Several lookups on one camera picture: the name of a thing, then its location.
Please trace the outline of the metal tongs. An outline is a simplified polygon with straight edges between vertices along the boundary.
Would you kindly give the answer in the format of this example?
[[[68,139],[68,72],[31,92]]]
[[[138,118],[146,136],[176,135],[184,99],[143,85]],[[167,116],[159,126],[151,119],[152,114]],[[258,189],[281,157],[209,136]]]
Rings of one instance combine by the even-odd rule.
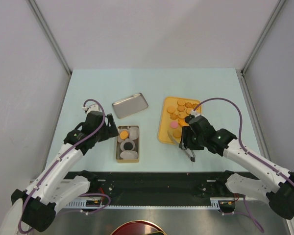
[[[194,163],[196,161],[196,155],[194,151],[185,148],[183,145],[183,141],[180,141],[180,143],[178,143],[175,137],[173,136],[173,132],[167,131],[167,135],[170,138],[170,140],[173,142],[173,144],[175,144],[181,151],[183,151],[186,154],[186,156],[189,158],[191,162]]]

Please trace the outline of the black cookie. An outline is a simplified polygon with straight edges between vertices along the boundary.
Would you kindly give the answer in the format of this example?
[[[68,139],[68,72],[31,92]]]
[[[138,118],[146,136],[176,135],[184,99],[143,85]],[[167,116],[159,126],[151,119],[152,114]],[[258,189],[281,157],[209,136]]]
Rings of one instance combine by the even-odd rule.
[[[132,142],[125,142],[124,145],[123,145],[123,148],[125,151],[131,151],[133,150],[135,147],[135,144],[133,144]]]

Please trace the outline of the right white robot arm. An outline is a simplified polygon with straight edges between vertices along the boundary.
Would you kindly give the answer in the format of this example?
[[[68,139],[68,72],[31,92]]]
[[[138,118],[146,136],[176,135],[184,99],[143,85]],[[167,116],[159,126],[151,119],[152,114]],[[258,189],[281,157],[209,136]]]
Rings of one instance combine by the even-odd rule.
[[[250,179],[225,171],[216,184],[219,195],[228,196],[232,192],[244,194],[268,204],[284,219],[294,218],[294,171],[248,150],[228,130],[215,130],[202,115],[189,115],[186,123],[187,126],[182,128],[181,149],[207,149],[239,164],[256,177]]]

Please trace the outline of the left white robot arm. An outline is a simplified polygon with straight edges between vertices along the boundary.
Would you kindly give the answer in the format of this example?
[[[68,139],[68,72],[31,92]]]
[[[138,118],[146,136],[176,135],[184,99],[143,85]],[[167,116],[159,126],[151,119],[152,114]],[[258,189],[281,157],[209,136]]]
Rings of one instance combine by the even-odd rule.
[[[15,190],[11,195],[12,208],[0,227],[0,235],[16,235],[25,223],[31,230],[45,231],[56,215],[69,202],[98,191],[98,178],[83,170],[65,186],[60,183],[71,168],[96,143],[118,135],[112,114],[102,110],[87,111],[84,122],[79,123],[64,139],[60,151],[39,177],[25,190]]]

